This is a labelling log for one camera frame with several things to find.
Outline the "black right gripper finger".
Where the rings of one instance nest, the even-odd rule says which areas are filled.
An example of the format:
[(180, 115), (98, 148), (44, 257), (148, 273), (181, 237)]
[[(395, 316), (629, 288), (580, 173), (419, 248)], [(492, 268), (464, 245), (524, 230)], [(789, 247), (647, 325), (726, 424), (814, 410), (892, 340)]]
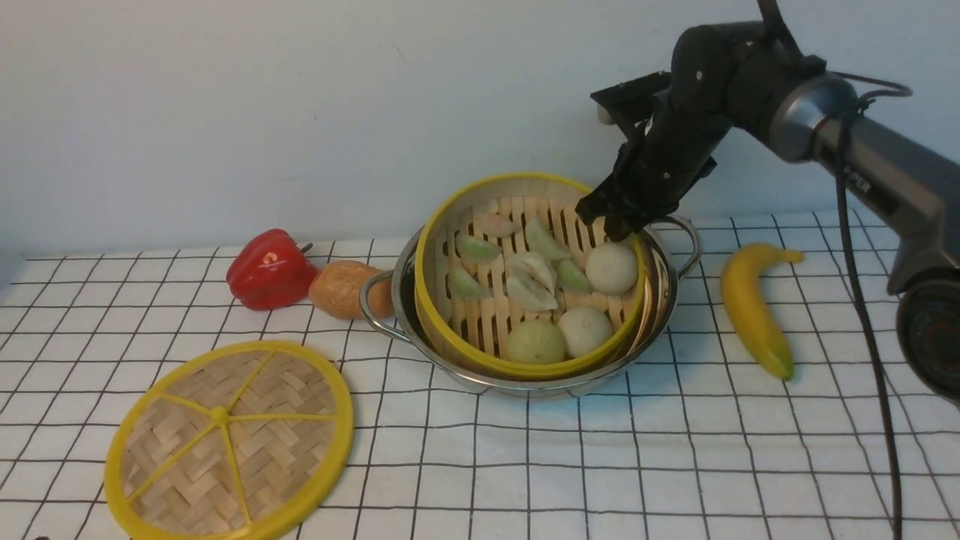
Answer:
[(603, 219), (604, 234), (611, 242), (623, 242), (661, 218), (657, 206), (641, 204), (615, 191), (593, 191), (579, 199), (575, 211), (586, 225)]

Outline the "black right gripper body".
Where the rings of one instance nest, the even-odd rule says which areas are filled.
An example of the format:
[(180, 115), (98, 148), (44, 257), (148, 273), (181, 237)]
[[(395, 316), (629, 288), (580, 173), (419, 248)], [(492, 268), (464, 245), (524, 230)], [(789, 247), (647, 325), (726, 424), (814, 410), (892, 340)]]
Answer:
[(733, 124), (722, 114), (689, 109), (677, 89), (670, 72), (658, 71), (591, 93), (601, 121), (626, 137), (610, 174), (593, 191), (657, 206), (665, 218), (713, 171), (711, 155)]

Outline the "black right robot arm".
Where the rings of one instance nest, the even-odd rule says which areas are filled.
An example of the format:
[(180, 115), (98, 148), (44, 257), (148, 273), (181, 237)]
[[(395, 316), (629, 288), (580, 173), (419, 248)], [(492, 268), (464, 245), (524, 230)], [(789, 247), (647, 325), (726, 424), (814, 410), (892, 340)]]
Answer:
[(899, 346), (929, 389), (957, 403), (959, 167), (864, 116), (869, 100), (850, 81), (801, 54), (779, 21), (687, 28), (668, 72), (591, 95), (626, 142), (576, 212), (604, 219), (614, 240), (672, 215), (734, 128), (785, 163), (822, 165), (898, 236), (887, 290), (899, 296)]

